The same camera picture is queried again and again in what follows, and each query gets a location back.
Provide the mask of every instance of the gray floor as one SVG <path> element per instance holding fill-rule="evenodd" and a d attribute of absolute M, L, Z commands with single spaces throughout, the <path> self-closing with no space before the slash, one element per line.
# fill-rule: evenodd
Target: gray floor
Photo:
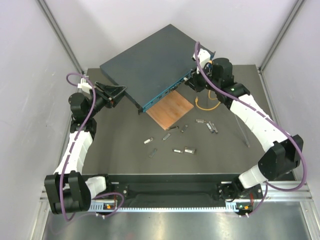
<path fill-rule="evenodd" d="M 75 218 L 88 213 L 77 213 Z M 56 233 L 53 235 L 49 226 Z M 117 213 L 111 218 L 83 216 L 67 226 L 50 213 L 44 240 L 308 240 L 298 202 L 265 202 L 250 218 L 235 213 Z"/>
<path fill-rule="evenodd" d="M 91 68 L 87 74 L 93 82 L 110 82 L 100 69 Z M 270 114 L 266 96 L 255 65 L 235 65 L 235 81 L 243 83 L 261 108 Z M 216 104 L 208 99 L 208 91 L 195 93 L 182 84 L 177 91 L 194 104 L 207 108 Z M 194 107 L 176 124 L 189 124 L 185 133 L 179 130 L 163 141 L 167 134 L 148 114 L 138 115 L 138 110 L 126 97 L 113 109 L 103 109 L 96 116 L 97 133 L 89 148 L 83 174 L 172 174 L 172 173 L 241 173 L 255 165 L 264 154 L 259 142 L 249 130 L 250 148 L 237 125 L 235 116 L 224 105 L 213 111 Z M 212 121 L 219 134 L 211 134 L 205 124 L 195 119 Z M 144 145 L 150 137 L 154 140 Z M 172 148 L 195 147 L 196 155 L 172 152 Z M 153 158 L 151 151 L 156 148 Z"/>

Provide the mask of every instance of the black bracket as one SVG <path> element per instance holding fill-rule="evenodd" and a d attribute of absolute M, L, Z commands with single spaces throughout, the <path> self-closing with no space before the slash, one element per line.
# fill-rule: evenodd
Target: black bracket
<path fill-rule="evenodd" d="M 101 105 L 108 109 L 114 108 L 120 102 L 125 95 L 126 88 L 126 86 L 109 86 L 97 81 L 95 82 L 95 92 L 102 102 Z"/>
<path fill-rule="evenodd" d="M 81 126 L 81 123 L 75 121 L 75 120 L 72 120 L 71 121 L 71 125 L 70 125 L 70 133 L 74 133 L 75 131 L 78 131 L 78 129 L 80 128 Z M 96 132 L 97 132 L 97 122 L 94 118 L 90 118 L 85 126 L 83 127 L 82 129 L 83 131 L 85 132 L 90 132 L 91 134 L 91 137 L 92 139 L 94 140 L 95 139 L 95 136 L 96 136 Z"/>
<path fill-rule="evenodd" d="M 47 175 L 44 180 L 44 187 L 53 214 L 61 214 L 60 175 Z M 69 184 L 69 188 L 63 190 L 63 203 L 66 213 L 88 211 L 91 204 L 91 194 L 89 188 L 80 172 L 72 171 L 64 175 L 63 186 Z"/>
<path fill-rule="evenodd" d="M 302 150 L 304 141 L 299 135 L 292 137 Z M 300 165 L 300 156 L 293 144 L 286 139 L 282 142 L 274 142 L 272 146 L 259 160 L 260 172 L 269 181 L 273 181 L 282 175 L 292 171 Z"/>
<path fill-rule="evenodd" d="M 250 95 L 250 91 L 243 84 L 235 82 L 233 65 L 229 59 L 216 58 L 212 63 L 208 62 L 203 71 L 210 81 L 222 91 L 237 98 L 245 94 Z M 185 84 L 196 92 L 201 92 L 204 89 L 214 91 L 217 99 L 230 109 L 233 100 L 215 91 L 201 74 L 197 74 L 197 68 L 191 72 L 191 77 Z"/>
<path fill-rule="evenodd" d="M 250 199 L 250 194 L 253 194 L 254 199 L 262 199 L 263 197 L 260 184 L 250 187 L 248 189 L 245 189 L 241 192 L 239 192 L 237 188 L 234 187 L 232 182 L 219 183 L 217 185 L 217 189 L 219 192 L 220 199 L 226 202 L 232 202 L 235 199 Z"/>
<path fill-rule="evenodd" d="M 124 198 L 127 198 L 128 194 L 129 194 L 129 184 L 128 183 L 125 183 L 125 184 L 119 183 L 114 187 L 114 190 L 118 193 L 121 193 L 124 196 Z"/>

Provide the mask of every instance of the white wall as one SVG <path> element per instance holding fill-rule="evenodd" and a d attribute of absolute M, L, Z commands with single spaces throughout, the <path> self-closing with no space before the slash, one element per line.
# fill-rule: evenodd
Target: white wall
<path fill-rule="evenodd" d="M 46 0 L 82 68 L 173 24 L 233 64 L 262 63 L 295 0 Z"/>
<path fill-rule="evenodd" d="M 27 239 L 58 164 L 74 71 L 35 0 L 0 2 L 0 239 Z"/>
<path fill-rule="evenodd" d="M 281 125 L 304 140 L 307 183 L 320 212 L 320 1 L 305 1 L 264 75 Z"/>

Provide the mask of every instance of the gray table surface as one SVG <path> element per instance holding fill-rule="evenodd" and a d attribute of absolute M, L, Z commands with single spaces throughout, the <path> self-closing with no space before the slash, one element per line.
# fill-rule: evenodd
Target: gray table surface
<path fill-rule="evenodd" d="M 256 66 L 235 65 L 233 74 L 235 81 L 243 83 L 260 107 L 270 114 Z M 93 82 L 111 84 L 99 68 L 90 68 L 87 75 Z M 204 108 L 217 103 L 208 99 L 207 90 L 196 93 L 182 84 L 177 91 L 192 104 L 198 96 L 198 103 Z M 166 141 L 162 138 L 168 131 L 147 113 L 138 115 L 138 109 L 126 97 L 115 108 L 101 110 L 95 119 L 97 133 L 86 155 L 83 174 L 241 173 L 264 154 L 256 137 L 240 122 L 250 141 L 250 148 L 246 147 L 234 114 L 224 105 L 213 111 L 194 107 L 176 123 L 180 128 L 188 124 L 186 132 L 173 131 Z M 212 121 L 219 133 L 211 134 L 205 124 L 195 123 L 195 119 Z M 150 137 L 154 140 L 145 145 L 144 141 Z M 196 155 L 172 152 L 173 148 L 185 146 L 195 147 Z M 154 148 L 157 152 L 149 158 Z"/>

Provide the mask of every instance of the small metal connector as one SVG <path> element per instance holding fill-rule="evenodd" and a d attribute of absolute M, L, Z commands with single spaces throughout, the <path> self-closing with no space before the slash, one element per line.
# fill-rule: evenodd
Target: small metal connector
<path fill-rule="evenodd" d="M 149 139 L 145 140 L 143 143 L 144 144 L 148 144 L 150 143 L 154 138 L 153 137 L 150 137 Z"/>
<path fill-rule="evenodd" d="M 209 124 L 211 125 L 212 129 L 214 130 L 214 132 L 216 134 L 218 134 L 218 130 L 217 130 L 216 126 L 211 121 L 209 121 Z"/>
<path fill-rule="evenodd" d="M 165 136 L 162 138 L 162 140 L 165 141 L 165 140 L 167 140 L 170 136 L 171 136 L 171 134 L 168 133 L 167 135 L 165 135 Z"/>
<path fill-rule="evenodd" d="M 210 130 L 210 132 L 213 134 L 215 131 L 214 129 L 211 127 L 211 125 L 209 123 L 206 124 L 208 129 Z"/>
<path fill-rule="evenodd" d="M 172 149 L 172 152 L 178 153 L 178 154 L 183 154 L 184 152 L 179 150 L 179 149 Z"/>
<path fill-rule="evenodd" d="M 206 122 L 206 120 L 196 119 L 195 122 L 196 122 L 196 123 L 199 123 L 199 124 L 204 124 L 204 123 Z"/>
<path fill-rule="evenodd" d="M 196 148 L 195 147 L 189 147 L 189 146 L 186 146 L 184 148 L 184 152 L 185 153 L 188 153 L 188 154 L 195 154 L 196 153 Z"/>
<path fill-rule="evenodd" d="M 179 129 L 179 126 L 171 126 L 171 127 L 168 128 L 169 131 L 177 130 L 177 129 Z"/>
<path fill-rule="evenodd" d="M 184 127 L 181 129 L 181 132 L 184 133 L 187 130 L 188 127 L 189 127 L 188 124 L 184 125 Z"/>
<path fill-rule="evenodd" d="M 157 152 L 157 149 L 155 148 L 155 149 L 153 149 L 152 150 L 152 152 L 150 153 L 150 155 L 149 155 L 149 158 L 153 158 L 154 157 L 154 155 L 156 154 L 156 152 Z"/>

